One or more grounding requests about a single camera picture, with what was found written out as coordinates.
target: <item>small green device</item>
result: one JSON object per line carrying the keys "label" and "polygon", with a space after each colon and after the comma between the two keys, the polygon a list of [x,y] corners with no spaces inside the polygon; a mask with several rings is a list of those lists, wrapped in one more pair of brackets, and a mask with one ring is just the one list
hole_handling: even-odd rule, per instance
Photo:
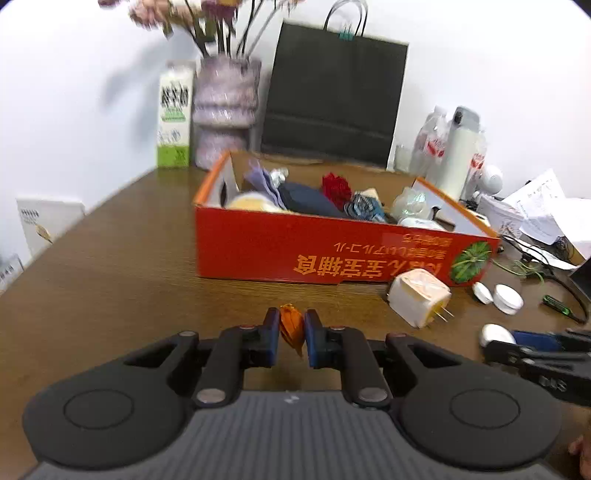
{"label": "small green device", "polygon": [[570,308],[568,308],[562,302],[556,300],[554,297],[551,297],[550,295],[544,295],[544,298],[542,298],[542,303],[544,303],[544,305],[547,305],[551,309],[556,310],[559,313],[562,313],[562,315],[566,315],[567,317],[572,318],[578,323],[584,323],[584,320],[579,319]]}

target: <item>black paper bag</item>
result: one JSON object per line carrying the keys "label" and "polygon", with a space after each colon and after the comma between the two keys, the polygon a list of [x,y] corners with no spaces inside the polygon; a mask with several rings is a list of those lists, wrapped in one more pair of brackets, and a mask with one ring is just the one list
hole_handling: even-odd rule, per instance
{"label": "black paper bag", "polygon": [[283,23],[261,150],[388,162],[407,46]]}

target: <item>white thermos bottle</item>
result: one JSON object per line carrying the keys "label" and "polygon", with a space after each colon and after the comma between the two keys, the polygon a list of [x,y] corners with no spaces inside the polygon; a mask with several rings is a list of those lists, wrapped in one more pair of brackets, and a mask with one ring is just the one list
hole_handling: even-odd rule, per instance
{"label": "white thermos bottle", "polygon": [[456,108],[436,183],[439,190],[454,200],[462,194],[470,162],[476,152],[479,127],[480,117],[476,112],[463,106]]}

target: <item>orange paper flower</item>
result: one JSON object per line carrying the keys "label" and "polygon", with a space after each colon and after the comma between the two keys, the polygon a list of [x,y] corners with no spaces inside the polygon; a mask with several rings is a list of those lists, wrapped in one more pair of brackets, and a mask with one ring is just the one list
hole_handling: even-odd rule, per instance
{"label": "orange paper flower", "polygon": [[292,347],[299,356],[304,346],[304,317],[291,303],[281,305],[280,331],[283,339]]}

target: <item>purple cloth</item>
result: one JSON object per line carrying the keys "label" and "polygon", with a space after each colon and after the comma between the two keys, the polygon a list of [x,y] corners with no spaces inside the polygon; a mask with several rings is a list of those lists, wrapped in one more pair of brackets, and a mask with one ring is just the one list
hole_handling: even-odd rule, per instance
{"label": "purple cloth", "polygon": [[250,183],[256,191],[268,196],[269,200],[275,205],[286,210],[285,204],[283,203],[283,200],[281,200],[279,190],[275,188],[271,181],[271,175],[269,175],[269,172],[262,168],[257,160],[251,160],[250,165],[251,169],[244,174],[244,179]]}

